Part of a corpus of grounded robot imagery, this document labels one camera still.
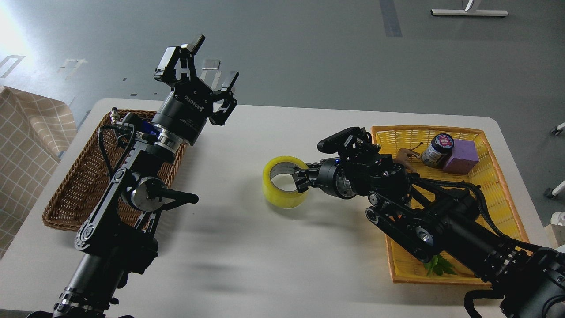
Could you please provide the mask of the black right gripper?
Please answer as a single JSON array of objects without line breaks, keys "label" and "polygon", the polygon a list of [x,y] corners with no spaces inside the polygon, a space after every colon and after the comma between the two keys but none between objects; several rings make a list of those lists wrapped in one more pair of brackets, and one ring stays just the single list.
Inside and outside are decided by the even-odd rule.
[{"label": "black right gripper", "polygon": [[298,193],[305,193],[309,187],[314,187],[333,197],[345,200],[354,197],[354,191],[345,176],[339,158],[327,158],[315,163],[297,165],[293,167],[291,176]]}]

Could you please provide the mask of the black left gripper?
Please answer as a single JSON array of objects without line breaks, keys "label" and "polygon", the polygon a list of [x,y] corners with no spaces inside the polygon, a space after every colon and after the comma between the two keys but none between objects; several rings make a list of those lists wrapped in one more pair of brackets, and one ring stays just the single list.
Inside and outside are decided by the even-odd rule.
[{"label": "black left gripper", "polygon": [[[206,37],[199,34],[191,43],[168,47],[154,71],[154,79],[166,83],[171,93],[154,115],[152,123],[193,145],[202,132],[209,117],[213,125],[224,125],[237,106],[234,85],[238,71],[231,71],[219,90],[213,91],[198,76],[194,56]],[[177,63],[189,75],[176,77]],[[222,101],[220,108],[212,112],[212,103]]]}]

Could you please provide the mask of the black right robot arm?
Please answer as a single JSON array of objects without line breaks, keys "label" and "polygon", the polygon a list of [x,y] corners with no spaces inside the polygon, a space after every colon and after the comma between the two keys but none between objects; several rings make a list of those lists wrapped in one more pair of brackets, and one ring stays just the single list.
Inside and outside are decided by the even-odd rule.
[{"label": "black right robot arm", "polygon": [[501,300],[507,318],[564,316],[564,254],[503,234],[479,186],[408,173],[392,155],[380,154],[359,127],[321,140],[317,149],[338,156],[295,167],[297,191],[313,187],[341,199],[367,197],[367,219],[419,261],[444,251],[491,284],[466,293],[470,317],[480,317],[476,299]]}]

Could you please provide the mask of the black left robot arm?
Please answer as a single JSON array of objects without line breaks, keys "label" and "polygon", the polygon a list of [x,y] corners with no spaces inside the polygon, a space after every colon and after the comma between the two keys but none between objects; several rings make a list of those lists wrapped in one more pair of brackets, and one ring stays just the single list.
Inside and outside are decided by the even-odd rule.
[{"label": "black left robot arm", "polygon": [[204,41],[198,35],[165,50],[154,79],[171,92],[151,121],[131,113],[120,117],[113,107],[111,123],[98,129],[109,185],[76,234],[74,245],[84,256],[52,311],[35,311],[31,318],[104,318],[118,304],[114,293],[129,274],[143,274],[158,257],[154,235],[161,213],[198,202],[195,194],[169,189],[158,171],[175,161],[183,144],[193,145],[208,121],[224,125],[237,105],[238,72],[218,90],[196,74]]}]

